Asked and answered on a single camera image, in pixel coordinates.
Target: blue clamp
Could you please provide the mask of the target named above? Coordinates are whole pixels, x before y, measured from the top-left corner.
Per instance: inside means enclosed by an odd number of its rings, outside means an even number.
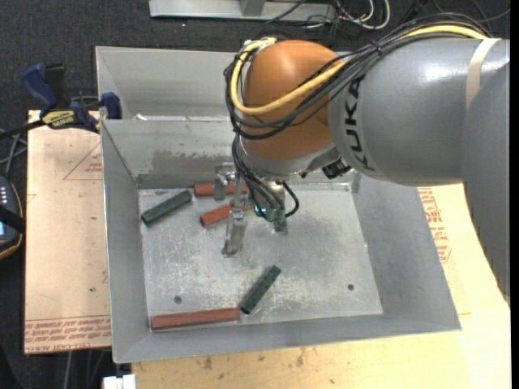
[[[106,118],[122,118],[121,104],[117,95],[113,92],[104,93],[101,96],[101,101],[90,105],[83,105],[83,103],[73,100],[68,108],[56,109],[58,99],[52,88],[45,82],[44,67],[41,63],[31,66],[25,71],[22,75],[22,84],[34,98],[43,102],[45,106],[40,112],[42,125],[46,124],[55,130],[83,127],[85,130],[98,132],[99,120],[90,115],[88,109],[100,108],[101,106],[106,108]],[[60,85],[56,89],[62,92],[64,85]]]

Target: cardboard sheet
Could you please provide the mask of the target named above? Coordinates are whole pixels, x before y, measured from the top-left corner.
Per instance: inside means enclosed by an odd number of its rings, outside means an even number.
[[[99,135],[28,132],[26,354],[111,344],[101,166]]]

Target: dark green block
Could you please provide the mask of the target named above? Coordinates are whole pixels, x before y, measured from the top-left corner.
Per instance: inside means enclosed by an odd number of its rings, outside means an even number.
[[[273,265],[258,284],[249,292],[240,305],[240,310],[245,314],[250,314],[280,274],[281,269]]]
[[[159,220],[161,217],[168,215],[169,213],[176,211],[180,207],[188,204],[193,199],[193,195],[189,190],[184,190],[183,192],[176,194],[170,199],[167,199],[165,202],[148,209],[145,213],[143,213],[140,219],[146,224],[151,224],[156,220]]]

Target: black device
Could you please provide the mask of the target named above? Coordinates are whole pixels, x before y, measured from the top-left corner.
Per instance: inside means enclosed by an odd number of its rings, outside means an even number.
[[[0,175],[0,259],[19,248],[24,230],[18,193],[9,179]]]

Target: yellow cable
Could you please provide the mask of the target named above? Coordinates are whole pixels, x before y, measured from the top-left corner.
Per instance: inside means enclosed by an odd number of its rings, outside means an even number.
[[[413,32],[408,33],[404,37],[409,36],[417,36],[421,34],[428,34],[428,33],[437,33],[437,32],[449,32],[449,33],[456,33],[457,35],[469,37],[472,39],[488,39],[488,36],[483,35],[482,33],[476,32],[475,30],[472,30],[470,28],[466,28],[464,26],[455,26],[451,24],[445,24],[445,25],[439,25],[439,26],[429,26],[425,28],[420,28],[418,30],[415,30]],[[262,105],[260,107],[247,107],[242,104],[242,102],[239,100],[238,97],[238,80],[240,76],[240,72],[243,68],[243,64],[248,59],[249,56],[251,56],[251,52],[265,46],[265,44],[271,45],[275,43],[277,40],[275,38],[268,38],[265,41],[254,41],[250,43],[249,45],[245,46],[243,49],[241,55],[239,56],[239,59],[241,62],[237,62],[236,66],[233,69],[233,73],[231,75],[230,80],[230,96],[231,100],[233,101],[234,108],[238,109],[239,111],[242,111],[243,113],[247,115],[261,115],[264,113],[269,113],[273,111],[274,109],[278,109],[292,100],[296,99],[298,96],[301,96],[304,92],[312,90],[317,88],[319,85],[321,85],[323,82],[326,82],[328,79],[332,78],[344,65],[346,62],[343,62],[341,65],[335,65],[331,67],[330,69],[326,70],[316,78],[312,79],[311,81],[306,82],[301,87],[298,87],[294,89],[292,92],[282,96],[281,98],[278,98],[277,100]]]
[[[488,39],[489,38],[488,36],[483,35],[482,33],[476,32],[475,30],[472,30],[470,28],[465,28],[463,26],[455,26],[452,24],[420,28],[418,30],[415,30],[414,32],[408,33],[404,37],[421,35],[423,33],[437,33],[437,32],[456,33],[457,35],[462,35],[465,37],[469,37],[471,39]]]

